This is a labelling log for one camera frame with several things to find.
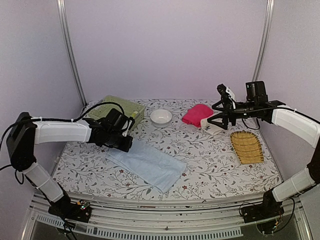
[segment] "green box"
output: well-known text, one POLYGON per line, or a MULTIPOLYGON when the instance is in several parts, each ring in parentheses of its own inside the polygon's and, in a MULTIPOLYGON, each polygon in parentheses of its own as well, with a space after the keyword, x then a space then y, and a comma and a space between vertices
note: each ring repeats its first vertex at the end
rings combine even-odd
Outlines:
MULTIPOLYGON (((127 117, 131 117, 133 116, 134 118, 134 125, 131 128, 131 131, 144 119, 145 117, 145 106, 140 105, 136 102, 130 101, 130 100, 126 100, 117 96, 111 96, 111 95, 107 95, 104 99, 102 99, 101 101, 99 101, 98 103, 104 103, 104 102, 112 102, 112 103, 117 103, 119 104, 123 110, 124 110, 124 114, 127 117)), ((100 118, 105 117, 111 109, 117 109, 121 112, 121 109, 113 104, 106 104, 106 105, 102 105, 100 107, 97 107, 95 109, 92 109, 88 115, 90 118, 94 119, 94 120, 98 120, 100 118)))

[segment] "white bowl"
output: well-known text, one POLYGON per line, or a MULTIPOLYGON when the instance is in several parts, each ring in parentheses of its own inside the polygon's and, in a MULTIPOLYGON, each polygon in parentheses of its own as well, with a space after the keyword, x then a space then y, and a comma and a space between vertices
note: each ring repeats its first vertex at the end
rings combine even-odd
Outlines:
POLYGON ((150 119, 152 124, 157 128, 165 128, 169 125, 172 114, 171 112, 164 110, 164 109, 158 109, 151 113, 150 119))

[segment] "pink cloth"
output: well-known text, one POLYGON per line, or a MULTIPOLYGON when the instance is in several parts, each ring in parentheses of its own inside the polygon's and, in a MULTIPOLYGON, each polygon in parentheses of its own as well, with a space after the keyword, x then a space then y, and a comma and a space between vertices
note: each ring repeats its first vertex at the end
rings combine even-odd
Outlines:
POLYGON ((193 108, 189 109, 188 112, 183 116, 182 122, 186 124, 193 124, 196 127, 200 128, 202 119, 208 118, 214 114, 214 111, 204 105, 204 104, 197 104, 193 108))

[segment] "floral tablecloth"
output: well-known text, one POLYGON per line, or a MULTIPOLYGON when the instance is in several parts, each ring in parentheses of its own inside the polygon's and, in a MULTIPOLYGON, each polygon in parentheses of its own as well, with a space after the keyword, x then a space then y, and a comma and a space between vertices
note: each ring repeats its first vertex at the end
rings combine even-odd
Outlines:
MULTIPOLYGON (((241 121, 212 136, 181 121, 196 104, 211 106, 213 100, 134 100, 146 106, 145 118, 130 134, 185 163, 187 168, 165 194, 131 172, 106 159, 105 147, 69 142, 59 160, 53 178, 74 193, 135 200, 194 200, 225 198, 264 192, 281 183, 274 160, 258 130, 248 130, 241 121), (167 109, 172 122, 166 128, 151 125, 150 113, 167 109), (261 142, 264 163, 240 164, 230 133, 251 131, 261 142)), ((255 127, 252 119, 247 125, 255 127)))

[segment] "woven tray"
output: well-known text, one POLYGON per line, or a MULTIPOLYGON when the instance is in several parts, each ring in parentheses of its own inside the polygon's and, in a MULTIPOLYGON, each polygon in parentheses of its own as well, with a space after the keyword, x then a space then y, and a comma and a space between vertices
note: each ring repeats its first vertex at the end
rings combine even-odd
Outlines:
POLYGON ((259 164, 264 155, 258 137, 250 131, 235 131, 230 134, 231 143, 241 164, 259 164))

